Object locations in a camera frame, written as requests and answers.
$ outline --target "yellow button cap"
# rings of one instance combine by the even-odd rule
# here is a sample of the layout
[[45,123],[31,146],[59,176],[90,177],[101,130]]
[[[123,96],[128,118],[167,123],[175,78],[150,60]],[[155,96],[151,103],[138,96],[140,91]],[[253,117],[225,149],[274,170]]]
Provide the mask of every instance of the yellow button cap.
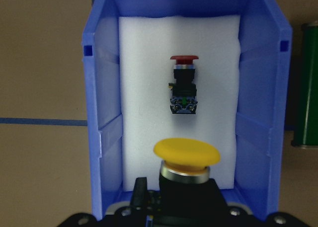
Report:
[[206,167],[221,160],[215,147],[195,139],[163,139],[156,143],[154,152],[166,162],[182,166]]

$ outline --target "floor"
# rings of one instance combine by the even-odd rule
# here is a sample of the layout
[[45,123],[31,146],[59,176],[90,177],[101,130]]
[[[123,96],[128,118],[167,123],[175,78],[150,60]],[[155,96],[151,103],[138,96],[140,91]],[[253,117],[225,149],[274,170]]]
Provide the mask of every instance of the floor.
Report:
[[0,226],[91,212],[87,127],[0,125]]
[[303,150],[290,145],[293,131],[284,138],[279,210],[310,226],[318,226],[318,149]]

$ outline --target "foam padding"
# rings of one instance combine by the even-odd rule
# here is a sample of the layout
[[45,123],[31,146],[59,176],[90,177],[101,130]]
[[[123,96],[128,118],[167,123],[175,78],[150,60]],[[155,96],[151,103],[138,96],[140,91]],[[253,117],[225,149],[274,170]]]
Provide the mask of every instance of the foam padding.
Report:
[[[120,76],[123,114],[124,190],[147,177],[159,189],[161,159],[155,144],[166,138],[190,138],[215,146],[222,160],[210,176],[219,188],[233,188],[236,161],[235,118],[239,91],[238,15],[212,18],[121,17]],[[172,114],[170,60],[196,55],[196,114]]]

